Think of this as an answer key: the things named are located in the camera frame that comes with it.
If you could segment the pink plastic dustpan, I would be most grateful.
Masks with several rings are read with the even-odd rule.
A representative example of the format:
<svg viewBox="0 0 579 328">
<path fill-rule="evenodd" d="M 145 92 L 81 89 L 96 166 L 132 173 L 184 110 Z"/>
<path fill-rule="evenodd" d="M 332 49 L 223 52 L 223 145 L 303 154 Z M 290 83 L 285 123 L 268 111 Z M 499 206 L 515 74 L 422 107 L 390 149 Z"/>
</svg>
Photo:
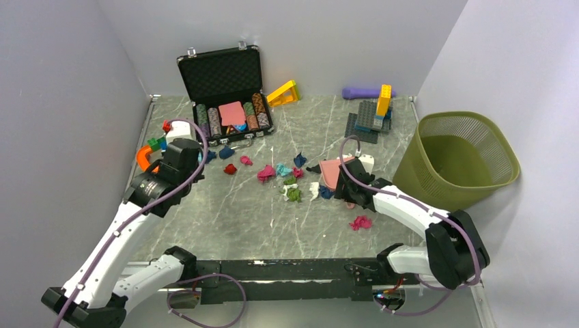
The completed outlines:
<svg viewBox="0 0 579 328">
<path fill-rule="evenodd" d="M 331 198 L 334 198 L 335 189 L 337 188 L 340 164 L 339 159 L 327 159 L 319 162 L 322 181 L 324 186 L 332 193 Z"/>
</svg>

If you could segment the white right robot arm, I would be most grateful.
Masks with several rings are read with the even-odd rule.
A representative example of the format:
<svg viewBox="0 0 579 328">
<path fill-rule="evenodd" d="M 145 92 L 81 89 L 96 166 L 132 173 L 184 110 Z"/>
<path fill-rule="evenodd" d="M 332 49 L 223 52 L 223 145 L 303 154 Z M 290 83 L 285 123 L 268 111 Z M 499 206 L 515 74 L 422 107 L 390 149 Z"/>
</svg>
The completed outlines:
<svg viewBox="0 0 579 328">
<path fill-rule="evenodd" d="M 395 243 L 377 256 L 377 276 L 385 284 L 403 274 L 428 275 L 455 290 L 475 283 L 490 264 L 489 253 L 471 216 L 419 201 L 392 182 L 366 172 L 358 158 L 339 164 L 335 198 L 390 217 L 424 241 L 423 246 Z"/>
</svg>

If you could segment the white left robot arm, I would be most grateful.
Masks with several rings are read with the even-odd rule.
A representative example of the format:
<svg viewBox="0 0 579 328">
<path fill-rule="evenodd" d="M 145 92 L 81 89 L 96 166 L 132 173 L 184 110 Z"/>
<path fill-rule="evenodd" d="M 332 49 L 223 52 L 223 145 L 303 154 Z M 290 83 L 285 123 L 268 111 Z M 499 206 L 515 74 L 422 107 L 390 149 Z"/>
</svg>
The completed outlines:
<svg viewBox="0 0 579 328">
<path fill-rule="evenodd" d="M 176 138 L 161 158 L 132 178 L 86 261 L 62 287 L 50 287 L 42 295 L 41 302 L 57 315 L 54 327 L 120 327 L 128 313 L 159 288 L 195 281 L 197 258 L 178 246 L 138 273 L 121 275 L 142 238 L 203 179 L 207 152 L 204 141 Z"/>
</svg>

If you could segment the dark blue paper scrap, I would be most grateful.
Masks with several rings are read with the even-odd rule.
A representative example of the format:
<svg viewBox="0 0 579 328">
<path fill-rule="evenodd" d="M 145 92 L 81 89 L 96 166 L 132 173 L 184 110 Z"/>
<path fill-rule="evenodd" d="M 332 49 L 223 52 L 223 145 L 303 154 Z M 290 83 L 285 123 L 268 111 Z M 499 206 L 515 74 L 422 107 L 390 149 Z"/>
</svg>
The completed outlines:
<svg viewBox="0 0 579 328">
<path fill-rule="evenodd" d="M 334 192 L 330 188 L 328 188 L 327 186 L 320 185 L 319 186 L 319 194 L 323 199 L 329 200 L 333 197 Z"/>
</svg>

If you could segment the black paper scrap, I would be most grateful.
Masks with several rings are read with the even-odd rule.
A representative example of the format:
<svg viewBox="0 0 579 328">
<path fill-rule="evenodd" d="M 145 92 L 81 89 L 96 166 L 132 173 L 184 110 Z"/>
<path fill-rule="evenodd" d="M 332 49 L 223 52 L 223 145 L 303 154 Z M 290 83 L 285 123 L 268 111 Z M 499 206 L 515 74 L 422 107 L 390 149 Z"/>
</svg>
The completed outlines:
<svg viewBox="0 0 579 328">
<path fill-rule="evenodd" d="M 322 170 L 321 170 L 321 168 L 320 168 L 320 165 L 314 165 L 314 166 L 311 166 L 311 167 L 306 167 L 306 170 L 307 170 L 308 172 L 313 172 L 313 173 L 315 173 L 315 174 L 321 174 L 321 173 L 322 173 Z"/>
</svg>

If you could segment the magenta paper scrap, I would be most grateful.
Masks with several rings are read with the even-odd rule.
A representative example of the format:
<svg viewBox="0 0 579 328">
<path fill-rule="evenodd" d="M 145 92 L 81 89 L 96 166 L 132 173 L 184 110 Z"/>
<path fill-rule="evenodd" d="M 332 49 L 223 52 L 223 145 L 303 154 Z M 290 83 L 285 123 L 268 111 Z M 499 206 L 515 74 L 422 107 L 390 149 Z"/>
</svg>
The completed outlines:
<svg viewBox="0 0 579 328">
<path fill-rule="evenodd" d="M 304 176 L 304 172 L 301 168 L 294 167 L 292 173 L 296 179 L 300 179 Z"/>
</svg>

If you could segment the green paper scrap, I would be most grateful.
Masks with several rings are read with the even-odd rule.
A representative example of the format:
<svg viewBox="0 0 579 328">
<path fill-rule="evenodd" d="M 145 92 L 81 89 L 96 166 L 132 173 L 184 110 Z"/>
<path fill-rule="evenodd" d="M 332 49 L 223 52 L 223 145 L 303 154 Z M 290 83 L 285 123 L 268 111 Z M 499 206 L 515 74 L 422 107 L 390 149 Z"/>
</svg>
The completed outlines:
<svg viewBox="0 0 579 328">
<path fill-rule="evenodd" d="M 285 195 L 289 202 L 302 202 L 301 190 L 299 188 L 289 188 Z"/>
</svg>

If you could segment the pink card in case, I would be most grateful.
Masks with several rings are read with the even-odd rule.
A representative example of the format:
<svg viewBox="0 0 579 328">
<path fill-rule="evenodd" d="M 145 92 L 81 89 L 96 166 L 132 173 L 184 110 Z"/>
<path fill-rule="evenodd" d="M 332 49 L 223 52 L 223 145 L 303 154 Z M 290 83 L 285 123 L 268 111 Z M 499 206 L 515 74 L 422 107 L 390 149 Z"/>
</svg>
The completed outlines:
<svg viewBox="0 0 579 328">
<path fill-rule="evenodd" d="M 246 114 L 240 101 L 218 106 L 222 126 L 243 125 L 246 122 Z"/>
</svg>

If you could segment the light blue paper scrap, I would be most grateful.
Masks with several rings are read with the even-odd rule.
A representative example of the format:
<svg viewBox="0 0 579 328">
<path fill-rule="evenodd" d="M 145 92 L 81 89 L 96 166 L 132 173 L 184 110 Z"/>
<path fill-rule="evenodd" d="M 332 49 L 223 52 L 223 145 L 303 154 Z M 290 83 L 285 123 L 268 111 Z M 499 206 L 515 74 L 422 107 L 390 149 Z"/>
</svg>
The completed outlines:
<svg viewBox="0 0 579 328">
<path fill-rule="evenodd" d="M 286 167 L 282 163 L 278 163 L 276 165 L 275 171 L 276 171 L 277 176 L 282 176 L 282 177 L 289 176 L 289 175 L 293 174 L 293 169 Z"/>
</svg>

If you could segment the grey building block baseplate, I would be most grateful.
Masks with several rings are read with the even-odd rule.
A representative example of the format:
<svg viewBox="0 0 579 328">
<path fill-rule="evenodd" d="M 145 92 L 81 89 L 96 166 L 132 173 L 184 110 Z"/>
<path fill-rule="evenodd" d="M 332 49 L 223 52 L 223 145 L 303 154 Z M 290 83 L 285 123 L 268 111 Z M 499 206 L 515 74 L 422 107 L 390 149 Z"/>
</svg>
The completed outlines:
<svg viewBox="0 0 579 328">
<path fill-rule="evenodd" d="M 376 107 L 377 102 L 360 102 L 358 112 L 348 114 L 344 137 L 356 135 L 361 141 L 377 144 L 380 133 L 388 134 L 392 127 L 393 105 L 389 105 L 384 117 L 376 116 Z"/>
</svg>

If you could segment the black poker chip case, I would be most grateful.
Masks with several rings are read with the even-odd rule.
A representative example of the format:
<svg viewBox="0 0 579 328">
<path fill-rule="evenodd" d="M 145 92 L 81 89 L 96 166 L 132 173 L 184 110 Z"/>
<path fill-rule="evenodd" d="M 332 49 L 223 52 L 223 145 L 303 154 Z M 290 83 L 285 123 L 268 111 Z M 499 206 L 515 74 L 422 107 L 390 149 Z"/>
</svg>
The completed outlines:
<svg viewBox="0 0 579 328">
<path fill-rule="evenodd" d="M 210 146 L 230 144 L 245 139 L 256 139 L 273 134 L 276 130 L 270 107 L 263 93 L 263 77 L 260 48 L 255 44 L 239 42 L 238 46 L 216 51 L 197 53 L 190 48 L 188 53 L 179 56 L 176 64 L 193 104 L 194 122 L 201 126 L 198 105 L 205 105 L 206 111 L 220 105 L 240 102 L 254 104 L 253 96 L 261 97 L 265 126 L 241 132 L 229 132 L 228 125 L 220 126 L 219 135 L 207 137 Z"/>
</svg>

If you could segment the yellow tall building block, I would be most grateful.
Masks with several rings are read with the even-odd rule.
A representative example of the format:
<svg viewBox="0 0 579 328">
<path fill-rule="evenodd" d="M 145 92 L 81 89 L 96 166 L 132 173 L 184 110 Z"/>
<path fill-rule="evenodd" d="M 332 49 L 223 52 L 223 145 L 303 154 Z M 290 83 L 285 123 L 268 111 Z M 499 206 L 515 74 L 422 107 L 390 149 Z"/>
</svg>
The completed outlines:
<svg viewBox="0 0 579 328">
<path fill-rule="evenodd" d="M 392 98 L 392 86 L 382 85 L 378 95 L 378 101 L 376 105 L 375 117 L 385 118 L 389 112 L 389 107 Z"/>
</svg>

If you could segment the olive green mesh wastebasket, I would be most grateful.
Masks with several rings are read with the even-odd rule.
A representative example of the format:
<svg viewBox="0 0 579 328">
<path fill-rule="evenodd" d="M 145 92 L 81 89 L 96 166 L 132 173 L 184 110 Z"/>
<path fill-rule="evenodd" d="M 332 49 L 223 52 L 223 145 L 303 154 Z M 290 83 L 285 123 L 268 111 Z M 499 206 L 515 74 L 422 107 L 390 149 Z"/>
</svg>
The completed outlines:
<svg viewBox="0 0 579 328">
<path fill-rule="evenodd" d="M 444 210 L 465 210 L 515 182 L 520 164 L 489 118 L 471 111 L 429 114 L 393 176 L 404 193 Z"/>
</svg>

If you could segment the yellow triangular toy block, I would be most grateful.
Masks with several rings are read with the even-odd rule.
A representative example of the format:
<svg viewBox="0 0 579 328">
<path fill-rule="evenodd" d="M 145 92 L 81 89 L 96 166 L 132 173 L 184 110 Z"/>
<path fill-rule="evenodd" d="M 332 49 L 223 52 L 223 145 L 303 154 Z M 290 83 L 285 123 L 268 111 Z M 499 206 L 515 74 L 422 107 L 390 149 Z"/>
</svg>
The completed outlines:
<svg viewBox="0 0 579 328">
<path fill-rule="evenodd" d="M 298 102 L 301 99 L 295 80 L 289 80 L 281 87 L 267 95 L 266 100 L 270 107 Z"/>
</svg>

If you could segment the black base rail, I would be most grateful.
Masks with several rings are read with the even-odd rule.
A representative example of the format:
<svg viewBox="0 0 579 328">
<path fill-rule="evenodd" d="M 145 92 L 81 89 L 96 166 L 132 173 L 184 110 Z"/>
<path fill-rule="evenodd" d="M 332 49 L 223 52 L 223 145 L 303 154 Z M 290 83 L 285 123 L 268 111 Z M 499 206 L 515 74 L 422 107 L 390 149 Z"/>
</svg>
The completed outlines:
<svg viewBox="0 0 579 328">
<path fill-rule="evenodd" d="M 198 288 L 201 303 L 398 299 L 409 280 L 375 258 L 198 260 L 178 285 Z"/>
</svg>

